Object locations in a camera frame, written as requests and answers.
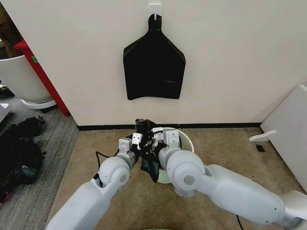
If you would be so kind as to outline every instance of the green object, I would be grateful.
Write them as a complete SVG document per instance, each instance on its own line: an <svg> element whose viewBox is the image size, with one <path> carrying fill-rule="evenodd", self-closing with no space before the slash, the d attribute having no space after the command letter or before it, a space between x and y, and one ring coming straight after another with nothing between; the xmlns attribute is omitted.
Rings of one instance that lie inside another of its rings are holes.
<svg viewBox="0 0 307 230"><path fill-rule="evenodd" d="M34 63L38 63L38 60L36 59L35 56L32 56L31 58L32 58L32 60L34 61Z"/></svg>

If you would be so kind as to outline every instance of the gray carpet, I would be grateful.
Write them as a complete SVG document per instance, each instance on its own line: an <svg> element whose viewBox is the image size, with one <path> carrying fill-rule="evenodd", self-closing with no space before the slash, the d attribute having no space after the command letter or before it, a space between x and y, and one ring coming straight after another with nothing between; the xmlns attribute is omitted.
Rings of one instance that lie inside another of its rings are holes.
<svg viewBox="0 0 307 230"><path fill-rule="evenodd" d="M47 152L37 181L16 187L9 201L0 204L0 230L42 230L79 131L72 116L65 117L58 108L44 114L26 108L15 97L0 99L0 103L9 103L13 110L13 115L0 124L0 135L10 124L40 115L46 128L35 142Z"/></svg>

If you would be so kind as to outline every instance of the black cloth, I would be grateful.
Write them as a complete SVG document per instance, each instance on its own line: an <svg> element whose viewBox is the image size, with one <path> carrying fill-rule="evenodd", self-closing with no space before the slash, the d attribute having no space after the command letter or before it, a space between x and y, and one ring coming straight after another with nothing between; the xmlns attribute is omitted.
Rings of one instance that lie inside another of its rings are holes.
<svg viewBox="0 0 307 230"><path fill-rule="evenodd" d="M0 203L19 184L32 184L42 167L45 152L34 143L41 134L45 121L42 117L28 118L13 124L0 137Z"/></svg>
<svg viewBox="0 0 307 230"><path fill-rule="evenodd" d="M179 99L186 60L162 33L162 17L148 20L148 32L124 49L127 98Z"/></svg>

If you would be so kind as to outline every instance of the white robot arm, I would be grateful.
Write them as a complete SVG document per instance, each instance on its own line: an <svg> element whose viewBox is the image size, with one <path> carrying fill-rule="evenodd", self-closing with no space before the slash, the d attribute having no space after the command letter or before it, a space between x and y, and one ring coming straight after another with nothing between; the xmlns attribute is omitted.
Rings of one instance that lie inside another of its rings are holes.
<svg viewBox="0 0 307 230"><path fill-rule="evenodd" d="M261 225L307 229L307 196L291 191L282 196L219 165L203 165L193 152L181 150L177 130L163 132L166 147L159 152L162 167L180 196L206 194L218 207ZM90 230L106 213L116 191L135 164L131 139L119 140L119 153L106 159L98 176L83 184L52 218L47 230Z"/></svg>

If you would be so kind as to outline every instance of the beige carpet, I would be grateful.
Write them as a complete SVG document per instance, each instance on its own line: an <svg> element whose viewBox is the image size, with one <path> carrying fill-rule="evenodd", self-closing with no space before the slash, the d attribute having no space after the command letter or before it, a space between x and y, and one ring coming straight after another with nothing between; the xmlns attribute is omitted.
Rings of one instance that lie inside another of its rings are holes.
<svg viewBox="0 0 307 230"><path fill-rule="evenodd" d="M204 164L219 164L240 173L270 191L281 194L291 189L302 191L296 179L269 142L261 143L266 152L258 152L256 143L249 142L259 128L183 129L192 140L195 153ZM133 130L80 132L76 146L61 182L49 218L67 201L74 191L97 172L95 151L113 155L118 139ZM236 216L197 194L182 198L171 184L154 184L141 171L140 161L130 172L128 183L113 197L110 208L97 230L239 230ZM258 226L241 219L245 230L281 230L276 226Z"/></svg>

